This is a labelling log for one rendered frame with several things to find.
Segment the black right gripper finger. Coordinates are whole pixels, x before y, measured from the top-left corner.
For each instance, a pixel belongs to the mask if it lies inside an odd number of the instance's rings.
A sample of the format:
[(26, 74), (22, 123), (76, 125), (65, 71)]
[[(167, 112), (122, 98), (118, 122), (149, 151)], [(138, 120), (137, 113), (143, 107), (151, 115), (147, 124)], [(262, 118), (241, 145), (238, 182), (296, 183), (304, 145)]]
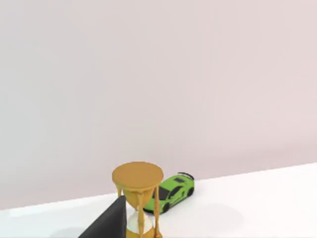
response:
[(126, 238), (126, 197), (118, 197), (78, 238)]

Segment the golden hourglass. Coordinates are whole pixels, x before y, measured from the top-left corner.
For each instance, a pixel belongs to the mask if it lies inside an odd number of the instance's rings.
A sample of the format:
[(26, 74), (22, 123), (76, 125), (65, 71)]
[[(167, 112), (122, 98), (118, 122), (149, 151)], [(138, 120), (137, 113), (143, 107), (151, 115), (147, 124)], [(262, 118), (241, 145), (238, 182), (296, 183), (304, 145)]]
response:
[[(117, 195), (124, 195), (134, 209), (127, 216), (126, 238), (163, 238), (159, 231), (159, 185), (163, 180), (162, 169), (148, 162), (129, 162), (112, 172), (112, 181)], [(143, 208), (154, 197), (155, 222), (145, 214)]]

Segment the green toy sports car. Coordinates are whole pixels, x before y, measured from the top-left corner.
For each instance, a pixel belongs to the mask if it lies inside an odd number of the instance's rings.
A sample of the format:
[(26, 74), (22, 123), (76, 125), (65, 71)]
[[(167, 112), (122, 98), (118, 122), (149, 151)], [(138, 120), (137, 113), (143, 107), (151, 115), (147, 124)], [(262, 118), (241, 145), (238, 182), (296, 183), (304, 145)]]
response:
[(185, 172), (178, 172), (164, 180), (158, 188), (159, 213), (166, 213), (170, 208), (190, 197), (195, 190), (195, 179)]

